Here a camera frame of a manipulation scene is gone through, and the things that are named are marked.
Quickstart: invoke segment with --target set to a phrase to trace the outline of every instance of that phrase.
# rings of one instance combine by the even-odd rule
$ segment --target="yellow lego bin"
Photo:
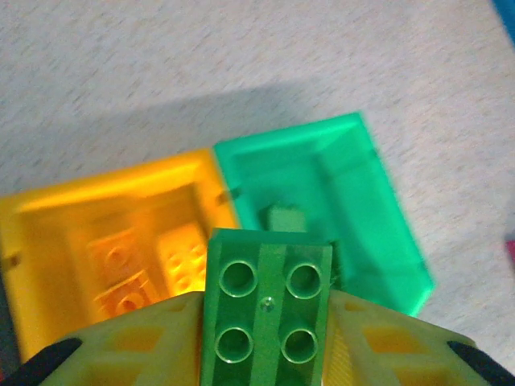
[[[204,290],[206,241],[236,226],[211,150],[1,199],[22,360],[71,331]]]
[[[80,346],[41,385],[197,386],[203,300],[203,293],[184,294],[70,334]],[[333,290],[322,385],[489,386],[449,348],[450,340],[475,346],[463,335]],[[244,385],[232,381],[212,384]]]

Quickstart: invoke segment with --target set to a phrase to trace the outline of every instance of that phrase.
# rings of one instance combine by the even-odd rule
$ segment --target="black plastic piece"
[[[478,348],[454,341],[447,345],[492,386],[515,386],[515,376]]]
[[[7,377],[19,368],[20,364],[18,341],[10,316],[2,275],[0,274],[0,372],[4,377]]]
[[[30,358],[0,386],[37,386],[52,374],[71,354],[80,347],[78,338],[65,339],[45,347]]]

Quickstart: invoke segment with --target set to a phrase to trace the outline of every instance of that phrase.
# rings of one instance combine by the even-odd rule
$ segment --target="green lego piece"
[[[305,232],[306,216],[297,207],[272,205],[267,209],[267,230],[273,232]]]
[[[434,282],[359,113],[215,145],[241,227],[264,210],[301,208],[306,229],[337,241],[338,290],[416,315]]]
[[[209,242],[201,386],[320,385],[332,246],[220,229]]]

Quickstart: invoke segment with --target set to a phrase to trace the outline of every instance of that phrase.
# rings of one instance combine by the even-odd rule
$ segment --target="lego brick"
[[[266,210],[267,231],[305,232],[306,216],[296,207],[272,205]]]
[[[22,360],[125,312],[118,303],[203,289],[207,239],[237,226],[226,191],[212,152],[198,150],[0,199],[2,279]],[[167,266],[172,249],[181,277]]]
[[[306,233],[218,230],[200,384],[319,385],[332,247]]]
[[[323,384],[326,386],[488,386],[449,347],[469,338],[332,290]]]
[[[296,207],[310,234],[338,241],[335,288],[419,312],[434,283],[358,113],[221,142],[215,152],[243,228],[266,229],[262,211],[276,203]]]
[[[203,298],[183,294],[66,336],[82,344],[40,385],[195,386]]]

